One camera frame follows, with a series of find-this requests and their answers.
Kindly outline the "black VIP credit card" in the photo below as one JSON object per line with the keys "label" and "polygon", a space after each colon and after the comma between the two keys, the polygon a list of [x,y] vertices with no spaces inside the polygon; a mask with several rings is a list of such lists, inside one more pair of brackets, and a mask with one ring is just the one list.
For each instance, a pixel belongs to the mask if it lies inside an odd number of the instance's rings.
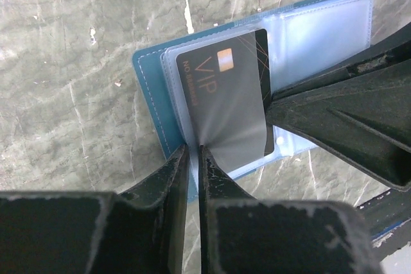
{"label": "black VIP credit card", "polygon": [[218,40],[176,55],[196,146],[226,172],[274,151],[268,36],[265,29]]}

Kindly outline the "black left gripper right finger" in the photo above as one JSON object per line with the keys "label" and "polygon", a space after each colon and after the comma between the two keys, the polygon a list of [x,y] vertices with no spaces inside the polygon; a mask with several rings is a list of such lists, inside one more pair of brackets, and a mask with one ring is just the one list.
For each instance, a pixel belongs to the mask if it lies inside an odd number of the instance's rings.
{"label": "black left gripper right finger", "polygon": [[199,151],[202,273],[381,273],[360,213],[339,201],[258,200]]}

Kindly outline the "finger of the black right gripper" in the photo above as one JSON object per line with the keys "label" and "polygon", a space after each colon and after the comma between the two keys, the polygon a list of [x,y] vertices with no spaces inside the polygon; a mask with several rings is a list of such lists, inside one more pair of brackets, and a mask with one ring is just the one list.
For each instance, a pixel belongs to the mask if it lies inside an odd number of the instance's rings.
{"label": "finger of the black right gripper", "polygon": [[386,186],[410,188],[410,26],[276,92],[267,122]]}

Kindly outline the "blue card holder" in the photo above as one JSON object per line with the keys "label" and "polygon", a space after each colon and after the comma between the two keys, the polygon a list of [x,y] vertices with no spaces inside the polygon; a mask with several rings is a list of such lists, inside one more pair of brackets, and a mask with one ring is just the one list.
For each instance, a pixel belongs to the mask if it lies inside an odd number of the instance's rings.
{"label": "blue card holder", "polygon": [[[353,56],[370,45],[373,0],[304,0],[255,13],[179,39],[140,49],[133,55],[137,79],[165,157],[189,148],[188,200],[198,197],[198,147],[176,66],[176,55],[218,40],[265,29],[271,95]],[[314,148],[309,140],[277,126],[274,151],[226,172],[238,179],[271,162]]]}

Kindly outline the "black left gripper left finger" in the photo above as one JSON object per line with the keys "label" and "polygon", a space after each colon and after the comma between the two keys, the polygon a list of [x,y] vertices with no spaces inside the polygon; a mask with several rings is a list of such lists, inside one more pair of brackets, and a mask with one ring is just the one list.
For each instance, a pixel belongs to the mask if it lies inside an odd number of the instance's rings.
{"label": "black left gripper left finger", "polygon": [[3,191],[2,273],[180,273],[189,153],[129,190]]}

